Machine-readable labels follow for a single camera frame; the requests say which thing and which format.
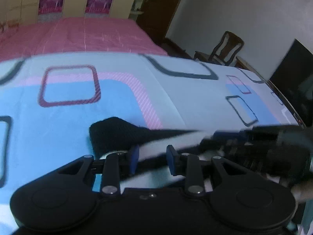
black monitor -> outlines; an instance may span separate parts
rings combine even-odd
[[[313,54],[295,40],[270,81],[308,127],[313,123]]]

pink bedspread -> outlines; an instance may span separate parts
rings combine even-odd
[[[0,34],[0,61],[31,55],[109,51],[167,55],[129,19],[65,18]]]

wooden chair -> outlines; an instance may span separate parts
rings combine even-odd
[[[218,49],[222,46],[222,44],[225,41],[225,38],[228,36],[228,41],[225,45],[225,47],[221,50],[220,54],[217,54]],[[197,58],[202,61],[202,62],[210,62],[210,63],[215,63],[215,64],[220,64],[220,65],[225,65],[229,66],[231,62],[234,60],[235,56],[237,53],[242,49],[244,46],[244,41],[239,38],[236,34],[226,31],[220,41],[220,43],[213,49],[212,54],[208,55],[206,53],[196,51],[194,60]],[[228,54],[237,46],[238,48],[235,49],[234,53],[230,57],[228,61],[225,61],[225,58],[228,56]]]

black circular disc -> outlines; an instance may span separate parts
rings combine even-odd
[[[34,181],[19,188],[10,201],[17,223],[36,231],[74,227],[86,220],[96,206],[97,198],[91,189],[71,176],[59,177],[51,184]]]
[[[235,180],[217,186],[209,198],[212,209],[225,223],[247,231],[288,223],[295,211],[295,199],[289,189],[272,181],[249,184],[249,180]]]

white wall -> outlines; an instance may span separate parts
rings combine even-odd
[[[239,55],[268,79],[295,38],[313,52],[313,0],[186,0],[171,27],[168,37],[192,57],[234,32],[245,41]]]

